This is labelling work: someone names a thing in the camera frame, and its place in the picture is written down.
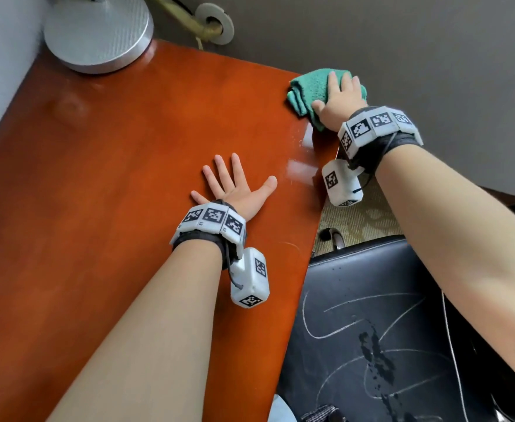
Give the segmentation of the white rounded object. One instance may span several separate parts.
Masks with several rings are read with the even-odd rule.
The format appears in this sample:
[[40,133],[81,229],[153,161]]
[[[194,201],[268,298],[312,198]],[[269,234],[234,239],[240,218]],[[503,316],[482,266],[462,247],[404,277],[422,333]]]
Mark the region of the white rounded object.
[[267,422],[298,422],[295,415],[291,411],[289,405],[280,397],[275,394],[270,411],[268,414]]

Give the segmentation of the left wrist marker band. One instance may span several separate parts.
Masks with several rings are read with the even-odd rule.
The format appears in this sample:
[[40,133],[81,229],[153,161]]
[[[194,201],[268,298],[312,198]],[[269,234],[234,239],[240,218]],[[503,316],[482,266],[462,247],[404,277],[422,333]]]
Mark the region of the left wrist marker band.
[[247,239],[246,220],[223,200],[190,208],[170,241],[172,248],[188,240],[206,240],[216,244],[222,254],[222,269],[241,260]]

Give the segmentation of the green microfibre cloth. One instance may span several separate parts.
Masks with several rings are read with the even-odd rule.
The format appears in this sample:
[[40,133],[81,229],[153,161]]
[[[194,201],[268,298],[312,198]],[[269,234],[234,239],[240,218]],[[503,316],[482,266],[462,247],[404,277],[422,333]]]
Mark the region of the green microfibre cloth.
[[[328,75],[331,71],[334,71],[336,73],[338,80],[341,80],[342,75],[345,72],[349,72],[345,70],[320,69],[306,73],[304,75],[296,77],[290,82],[290,89],[287,94],[289,105],[291,105],[292,108],[295,110],[297,116],[300,118],[308,117],[312,125],[316,127],[319,131],[323,131],[326,128],[318,120],[317,116],[315,115],[311,107],[311,103],[315,100],[322,100],[324,102],[327,101],[326,86]],[[366,101],[366,89],[363,86],[362,97]]]

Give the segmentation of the checkered dark fabric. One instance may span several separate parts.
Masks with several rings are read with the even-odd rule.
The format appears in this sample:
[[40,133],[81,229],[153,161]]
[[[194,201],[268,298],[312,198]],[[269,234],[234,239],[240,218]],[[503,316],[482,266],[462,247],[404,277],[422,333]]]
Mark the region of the checkered dark fabric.
[[300,422],[348,422],[348,420],[338,407],[324,404],[301,416]]

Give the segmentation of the person's left forearm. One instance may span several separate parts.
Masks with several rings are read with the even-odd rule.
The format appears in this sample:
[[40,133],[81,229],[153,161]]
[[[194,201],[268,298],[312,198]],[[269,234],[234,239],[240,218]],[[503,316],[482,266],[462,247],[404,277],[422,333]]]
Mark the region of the person's left forearm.
[[222,255],[180,244],[47,422],[201,422]]

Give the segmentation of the black leather chair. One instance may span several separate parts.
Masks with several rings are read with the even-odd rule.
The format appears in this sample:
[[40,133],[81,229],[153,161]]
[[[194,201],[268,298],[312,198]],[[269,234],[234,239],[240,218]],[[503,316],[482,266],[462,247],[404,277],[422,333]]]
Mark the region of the black leather chair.
[[515,422],[515,374],[403,236],[311,260],[277,394],[297,419]]

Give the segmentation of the wrist marker band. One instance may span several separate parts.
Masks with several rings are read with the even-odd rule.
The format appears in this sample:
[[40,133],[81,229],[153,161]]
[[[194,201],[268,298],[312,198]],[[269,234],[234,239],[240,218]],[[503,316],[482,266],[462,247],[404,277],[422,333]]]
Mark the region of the wrist marker band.
[[355,113],[343,122],[337,134],[343,148],[349,169],[360,174],[364,168],[360,166],[357,153],[360,148],[385,136],[396,134],[411,135],[418,146],[423,146],[418,128],[401,110],[388,106],[369,107],[360,113]]
[[222,254],[222,269],[241,260],[247,239],[246,220],[223,200],[190,208],[170,241],[172,248],[188,240],[206,240],[216,244]]

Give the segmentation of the brass lamp tube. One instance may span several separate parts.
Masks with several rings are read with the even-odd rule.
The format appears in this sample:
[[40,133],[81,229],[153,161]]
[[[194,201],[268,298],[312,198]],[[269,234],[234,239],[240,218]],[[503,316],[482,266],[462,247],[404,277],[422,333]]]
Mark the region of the brass lamp tube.
[[149,0],[154,6],[174,19],[179,25],[201,42],[210,42],[224,31],[219,21],[202,23],[189,12],[189,9],[175,0]]

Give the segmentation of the white round wall grommet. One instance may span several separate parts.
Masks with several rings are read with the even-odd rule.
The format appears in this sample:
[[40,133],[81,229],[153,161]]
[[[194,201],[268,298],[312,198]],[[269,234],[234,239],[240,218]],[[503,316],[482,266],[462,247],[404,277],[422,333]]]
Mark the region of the white round wall grommet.
[[216,45],[226,45],[234,38],[234,25],[225,10],[213,3],[202,3],[195,11],[195,18],[203,25],[201,40]]

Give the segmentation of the silver round lamp base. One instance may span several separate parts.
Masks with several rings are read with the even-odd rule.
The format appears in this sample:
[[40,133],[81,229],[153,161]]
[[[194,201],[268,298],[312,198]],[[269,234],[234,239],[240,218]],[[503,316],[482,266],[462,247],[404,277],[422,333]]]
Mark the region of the silver round lamp base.
[[46,15],[47,48],[88,75],[121,70],[149,47],[154,23],[144,0],[54,0]]

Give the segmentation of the person's left hand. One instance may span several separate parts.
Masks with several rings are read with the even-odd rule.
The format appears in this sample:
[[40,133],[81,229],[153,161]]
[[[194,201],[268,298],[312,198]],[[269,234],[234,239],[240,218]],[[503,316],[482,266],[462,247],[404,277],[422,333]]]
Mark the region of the person's left hand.
[[205,177],[207,185],[215,200],[222,200],[223,202],[233,206],[237,213],[239,213],[245,220],[249,221],[261,210],[264,204],[252,204],[251,193],[253,191],[248,185],[240,157],[236,153],[233,153],[230,157],[230,161],[233,173],[231,177],[235,183],[234,191],[218,192],[216,185],[217,182],[220,184],[220,179],[215,176],[209,165],[204,165],[202,167],[203,176]]

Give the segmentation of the right wrist marker band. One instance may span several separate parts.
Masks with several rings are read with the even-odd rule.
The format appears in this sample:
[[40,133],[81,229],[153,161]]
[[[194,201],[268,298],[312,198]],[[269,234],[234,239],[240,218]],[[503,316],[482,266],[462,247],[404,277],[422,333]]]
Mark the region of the right wrist marker band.
[[388,106],[369,107],[360,113],[355,113],[343,122],[337,134],[343,148],[349,169],[360,174],[364,168],[360,166],[357,153],[360,148],[385,136],[396,134],[411,135],[418,146],[423,146],[418,128],[401,110]]

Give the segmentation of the person's right hand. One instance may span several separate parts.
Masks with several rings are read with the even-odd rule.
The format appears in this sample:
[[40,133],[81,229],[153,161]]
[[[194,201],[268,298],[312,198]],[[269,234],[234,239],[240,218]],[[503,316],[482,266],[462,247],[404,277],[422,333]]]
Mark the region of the person's right hand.
[[341,80],[334,71],[327,79],[327,103],[329,106],[329,121],[320,121],[324,127],[332,132],[338,132],[343,123],[357,111],[367,107],[362,97],[362,86],[358,76],[353,77],[353,92],[341,92]]

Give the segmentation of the black chair caster wheel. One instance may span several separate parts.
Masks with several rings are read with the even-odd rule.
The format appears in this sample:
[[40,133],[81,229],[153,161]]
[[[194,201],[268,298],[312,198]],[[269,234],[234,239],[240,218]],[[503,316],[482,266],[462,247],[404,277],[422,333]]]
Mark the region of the black chair caster wheel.
[[337,228],[324,228],[318,233],[322,242],[330,242],[332,251],[341,250],[346,247],[343,235]]

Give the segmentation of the person's right forearm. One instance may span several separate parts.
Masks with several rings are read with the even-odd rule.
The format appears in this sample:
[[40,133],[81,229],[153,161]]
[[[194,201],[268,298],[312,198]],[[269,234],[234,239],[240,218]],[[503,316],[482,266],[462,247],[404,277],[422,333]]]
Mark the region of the person's right forearm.
[[436,283],[515,372],[515,214],[415,145],[384,155],[375,176]]

